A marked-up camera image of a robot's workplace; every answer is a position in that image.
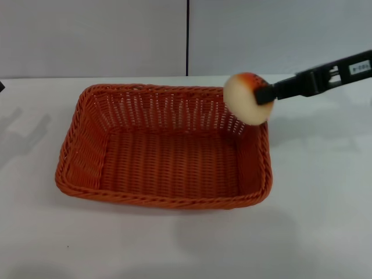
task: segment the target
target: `white label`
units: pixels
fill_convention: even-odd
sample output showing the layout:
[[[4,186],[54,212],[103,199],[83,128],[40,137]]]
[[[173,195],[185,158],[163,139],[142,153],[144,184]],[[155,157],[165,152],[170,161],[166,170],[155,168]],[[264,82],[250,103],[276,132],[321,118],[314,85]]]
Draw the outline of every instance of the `white label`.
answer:
[[[371,70],[371,62],[369,60],[356,63],[354,65],[349,66],[350,74],[360,74],[364,71],[370,71]]]

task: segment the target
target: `white table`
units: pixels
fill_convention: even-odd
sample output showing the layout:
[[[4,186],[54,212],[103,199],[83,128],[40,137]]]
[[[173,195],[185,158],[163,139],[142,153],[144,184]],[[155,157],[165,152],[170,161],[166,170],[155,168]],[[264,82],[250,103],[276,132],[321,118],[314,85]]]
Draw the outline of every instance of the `white table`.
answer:
[[[226,78],[3,80],[0,278],[371,278],[372,80],[276,103],[274,185],[257,206],[149,209],[72,198],[55,186],[84,88]]]

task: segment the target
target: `wicker basket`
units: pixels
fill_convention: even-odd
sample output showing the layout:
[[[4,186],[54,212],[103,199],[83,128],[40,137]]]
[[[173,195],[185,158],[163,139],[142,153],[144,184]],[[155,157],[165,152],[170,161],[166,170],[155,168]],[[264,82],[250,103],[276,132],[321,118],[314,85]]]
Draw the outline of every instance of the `wicker basket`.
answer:
[[[96,201],[254,205],[272,184],[267,124],[237,120],[222,88],[93,85],[79,98],[55,180],[65,194]]]

